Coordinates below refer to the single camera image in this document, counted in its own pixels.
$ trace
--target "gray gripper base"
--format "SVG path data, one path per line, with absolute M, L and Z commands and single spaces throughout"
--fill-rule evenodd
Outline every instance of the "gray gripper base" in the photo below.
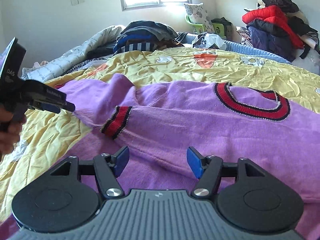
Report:
M 109 200 L 87 224 L 63 233 L 21 229 L 11 240 L 302 240 L 294 231 L 273 236 L 251 235 L 233 228 L 209 201 L 185 190 L 132 190 Z

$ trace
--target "window frame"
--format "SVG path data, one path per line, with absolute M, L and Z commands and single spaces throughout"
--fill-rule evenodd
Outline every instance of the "window frame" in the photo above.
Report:
M 122 11 L 129 11 L 129 10 L 136 10 L 136 9 L 143 9 L 143 8 L 155 8 L 155 7 L 163 7 L 167 5 L 183 5 L 184 3 L 192 3 L 192 0 L 188 0 L 185 2 L 161 2 L 159 0 L 159 3 L 146 3 L 146 4 L 139 4 L 135 6 L 127 6 L 125 3 L 125 0 L 120 0 L 121 1 L 121 8 Z

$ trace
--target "white plastic bag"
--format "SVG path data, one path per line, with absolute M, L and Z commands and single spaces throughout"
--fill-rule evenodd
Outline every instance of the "white plastic bag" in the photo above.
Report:
M 201 47 L 203 49 L 208 49 L 210 48 L 213 44 L 216 44 L 218 46 L 219 49 L 223 49 L 226 50 L 227 49 L 227 45 L 226 43 L 223 41 L 223 39 L 214 33 L 207 33 L 204 36 L 202 36 L 201 38 L 196 37 L 192 44 L 197 44 L 198 46 L 194 46 L 194 48 L 198 48 Z

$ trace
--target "green chair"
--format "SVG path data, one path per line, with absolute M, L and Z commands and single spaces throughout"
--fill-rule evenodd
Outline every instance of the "green chair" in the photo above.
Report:
M 200 34 L 200 33 L 204 33 L 205 32 L 204 24 L 191 23 L 188 15 L 186 15 L 186 22 L 193 27 L 193 33 L 194 34 Z M 227 37 L 224 34 L 224 26 L 223 26 L 223 24 L 213 23 L 212 25 L 213 25 L 215 33 L 218 34 L 223 40 L 226 40 Z

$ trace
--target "human hand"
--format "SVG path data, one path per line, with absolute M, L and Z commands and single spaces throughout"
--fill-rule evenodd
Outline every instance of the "human hand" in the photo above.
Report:
M 13 114 L 0 107 L 0 122 L 10 122 Z M 22 131 L 22 125 L 26 122 L 26 117 L 21 122 L 10 123 L 7 132 L 0 131 L 0 155 L 12 153 L 13 144 L 20 141 L 19 134 Z

